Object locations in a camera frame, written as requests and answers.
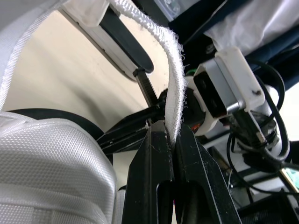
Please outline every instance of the black cable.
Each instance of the black cable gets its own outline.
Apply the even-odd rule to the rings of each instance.
[[[277,103],[276,107],[278,108],[278,110],[280,110],[284,103],[284,100],[285,100],[285,83],[284,83],[280,73],[272,66],[265,64],[263,62],[260,62],[260,61],[257,61],[257,60],[251,59],[251,58],[246,58],[246,60],[249,64],[256,64],[256,65],[260,66],[262,69],[264,69],[269,74],[271,74],[272,77],[275,79],[276,83],[278,84],[277,91],[278,91],[278,95],[279,95],[278,103]],[[260,127],[264,127],[271,120],[273,120],[273,118],[274,118],[274,114],[272,113],[265,121],[263,121],[260,124]]]
[[[289,142],[288,134],[287,134],[287,131],[285,128],[285,124],[284,124],[284,122],[279,114],[279,111],[278,111],[277,107],[275,106],[266,86],[262,82],[261,78],[258,76],[256,78],[264,91],[266,100],[269,104],[269,107],[272,110],[272,115],[276,119],[277,125],[280,130],[280,137],[281,137],[281,152],[280,152],[279,156],[274,157],[266,147],[264,148],[265,156],[267,156],[268,158],[270,158],[274,161],[283,162],[290,153],[290,142]]]
[[[233,162],[232,162],[232,159],[230,157],[230,147],[235,147],[234,145],[231,145],[231,142],[232,142],[232,135],[230,134],[229,137],[228,137],[228,143],[227,143],[227,147],[226,147],[226,153],[227,153],[227,157],[228,157],[228,163],[231,167],[231,169],[233,170],[235,176],[239,179],[239,181],[245,186],[245,187],[248,187],[248,188],[252,188],[256,191],[259,191],[259,192],[262,192],[262,193],[265,193],[265,194],[284,194],[284,195],[294,195],[294,196],[299,196],[299,193],[296,193],[296,192],[280,192],[280,191],[267,191],[267,190],[262,190],[262,189],[259,189],[259,188],[256,188],[255,186],[253,186],[252,184],[248,183],[247,181],[245,181],[238,173],[238,171],[235,169],[234,165],[233,165]]]

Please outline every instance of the white padded cushion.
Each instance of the white padded cushion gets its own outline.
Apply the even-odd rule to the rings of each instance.
[[[125,205],[125,197],[126,190],[122,189],[117,192],[114,203],[113,224],[121,224],[123,208]]]
[[[115,172],[87,132],[8,112],[0,125],[0,221],[112,222]]]

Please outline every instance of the woven white fabric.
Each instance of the woven white fabric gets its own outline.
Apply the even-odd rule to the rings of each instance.
[[[205,32],[218,51],[237,46],[244,55],[299,24],[299,1],[252,0]]]
[[[0,124],[0,220],[112,222],[116,175],[86,131],[65,119],[8,112],[0,112]]]
[[[113,211],[113,224],[121,224],[123,208],[125,205],[126,190],[119,190],[116,195]]]
[[[20,52],[33,31],[65,0],[0,1],[0,108],[8,93],[12,74]],[[180,129],[185,80],[181,61],[181,46],[176,35],[156,25],[148,16],[125,0],[109,0],[120,13],[145,27],[164,48],[169,64],[169,87],[166,100],[166,128],[172,145]]]

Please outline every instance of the black connector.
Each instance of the black connector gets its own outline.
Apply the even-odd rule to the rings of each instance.
[[[213,118],[220,118],[227,115],[225,105],[209,75],[204,71],[196,75],[193,80]]]

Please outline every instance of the white cloth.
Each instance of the white cloth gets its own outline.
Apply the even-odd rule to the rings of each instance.
[[[0,223],[110,224],[114,169],[65,119],[0,112]]]
[[[237,46],[244,55],[299,24],[297,0],[251,0],[205,32],[219,51]]]
[[[26,41],[34,30],[65,0],[0,1],[0,109],[8,93],[14,67]],[[156,25],[148,16],[125,0],[109,0],[120,13],[145,27],[164,48],[169,64],[169,86],[165,123],[171,144],[179,133],[186,83],[181,60],[182,47],[168,28]]]
[[[64,3],[67,11],[88,27],[100,24],[108,6],[107,0],[70,0]]]

